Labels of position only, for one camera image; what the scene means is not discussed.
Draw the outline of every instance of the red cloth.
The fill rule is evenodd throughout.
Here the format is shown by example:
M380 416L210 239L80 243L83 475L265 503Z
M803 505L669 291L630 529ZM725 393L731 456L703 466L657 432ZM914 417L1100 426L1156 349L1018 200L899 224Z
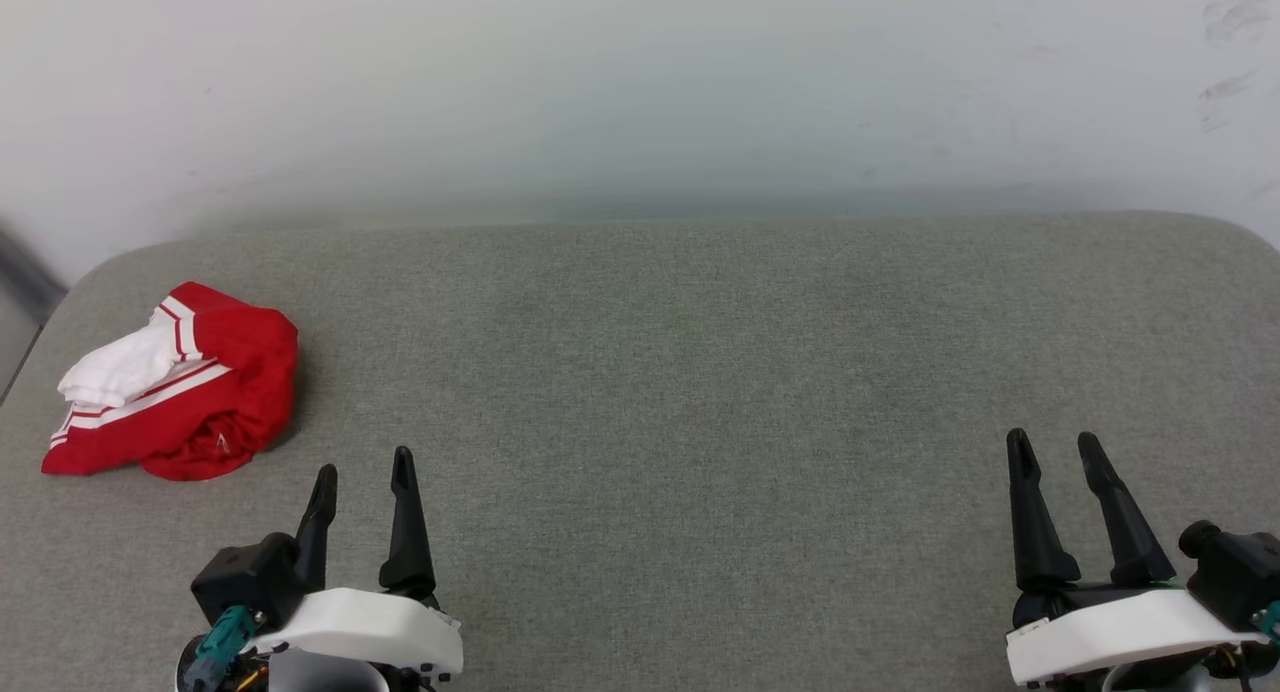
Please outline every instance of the red cloth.
M173 318L172 372L118 408L72 405L42 472L91 475L137 460L156 477L211 478L283 431L298 359L298 331L283 313L196 281L156 311L152 320Z

